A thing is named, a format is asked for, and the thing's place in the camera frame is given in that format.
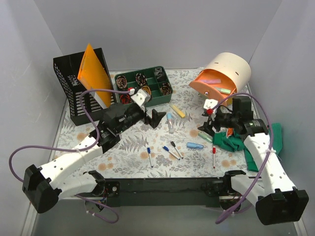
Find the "yellow highlighter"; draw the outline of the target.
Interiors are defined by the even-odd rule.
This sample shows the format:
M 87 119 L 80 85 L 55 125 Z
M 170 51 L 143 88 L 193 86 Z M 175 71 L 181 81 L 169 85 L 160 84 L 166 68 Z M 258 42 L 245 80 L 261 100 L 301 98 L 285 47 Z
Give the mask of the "yellow highlighter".
M 170 108 L 175 111 L 181 118 L 184 118 L 186 116 L 186 114 L 184 112 L 182 112 L 177 106 L 175 106 L 174 104 L 170 104 L 169 105 Z

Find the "pink highlighter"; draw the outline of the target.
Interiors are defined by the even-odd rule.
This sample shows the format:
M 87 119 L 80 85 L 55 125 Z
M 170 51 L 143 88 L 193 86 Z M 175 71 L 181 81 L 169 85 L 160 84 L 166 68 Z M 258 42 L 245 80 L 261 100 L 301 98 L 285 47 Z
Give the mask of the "pink highlighter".
M 221 83 L 221 79 L 200 79 L 198 81 L 202 82 L 202 83 L 209 84 L 209 85 L 220 84 Z

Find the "cream cylindrical drawer box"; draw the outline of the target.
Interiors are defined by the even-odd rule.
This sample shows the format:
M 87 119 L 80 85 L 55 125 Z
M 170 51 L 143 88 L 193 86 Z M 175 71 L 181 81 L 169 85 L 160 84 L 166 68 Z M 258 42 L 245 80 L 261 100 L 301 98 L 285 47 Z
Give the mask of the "cream cylindrical drawer box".
M 224 52 L 218 54 L 189 86 L 205 98 L 221 101 L 229 95 L 220 93 L 215 87 L 229 89 L 231 94 L 241 92 L 249 82 L 251 73 L 246 60 L 236 54 Z M 200 79 L 221 79 L 221 83 L 209 85 L 199 82 Z

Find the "orange plastic folder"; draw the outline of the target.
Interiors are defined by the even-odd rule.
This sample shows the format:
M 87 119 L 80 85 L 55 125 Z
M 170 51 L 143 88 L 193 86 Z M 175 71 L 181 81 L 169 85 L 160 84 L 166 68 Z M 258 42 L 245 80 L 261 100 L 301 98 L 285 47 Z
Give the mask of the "orange plastic folder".
M 86 90 L 112 90 L 110 77 L 107 75 L 100 60 L 96 56 L 91 44 L 87 45 L 83 54 L 77 79 L 86 88 Z M 111 92 L 94 91 L 91 95 L 103 109 L 108 108 L 111 105 Z

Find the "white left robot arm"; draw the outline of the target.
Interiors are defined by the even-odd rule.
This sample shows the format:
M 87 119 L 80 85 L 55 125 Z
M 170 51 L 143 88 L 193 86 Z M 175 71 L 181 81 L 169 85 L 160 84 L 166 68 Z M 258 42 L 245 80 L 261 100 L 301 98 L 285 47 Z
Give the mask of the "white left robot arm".
M 124 106 L 116 103 L 103 111 L 97 125 L 72 152 L 40 167 L 29 166 L 25 170 L 22 190 L 38 213 L 45 213 L 63 198 L 81 193 L 98 197 L 108 192 L 104 177 L 97 171 L 89 171 L 75 180 L 66 178 L 90 160 L 99 157 L 115 146 L 120 135 L 139 121 L 156 128 L 165 112 L 146 109 L 132 103 Z

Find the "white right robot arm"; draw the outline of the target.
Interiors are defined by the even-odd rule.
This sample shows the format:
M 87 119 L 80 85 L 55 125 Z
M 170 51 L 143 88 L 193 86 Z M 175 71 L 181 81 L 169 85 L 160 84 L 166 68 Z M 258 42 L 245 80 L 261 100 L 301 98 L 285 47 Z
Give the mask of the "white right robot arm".
M 223 177 L 223 191 L 227 195 L 240 193 L 240 201 L 228 208 L 217 223 L 224 221 L 244 200 L 254 207 L 263 225 L 273 225 L 300 220 L 309 196 L 299 190 L 283 169 L 273 149 L 274 133 L 271 125 L 254 119 L 251 97 L 238 93 L 232 97 L 232 111 L 223 113 L 220 103 L 206 99 L 203 116 L 208 120 L 199 130 L 214 136 L 221 128 L 232 128 L 242 139 L 259 168 L 254 179 L 242 171 L 229 171 Z

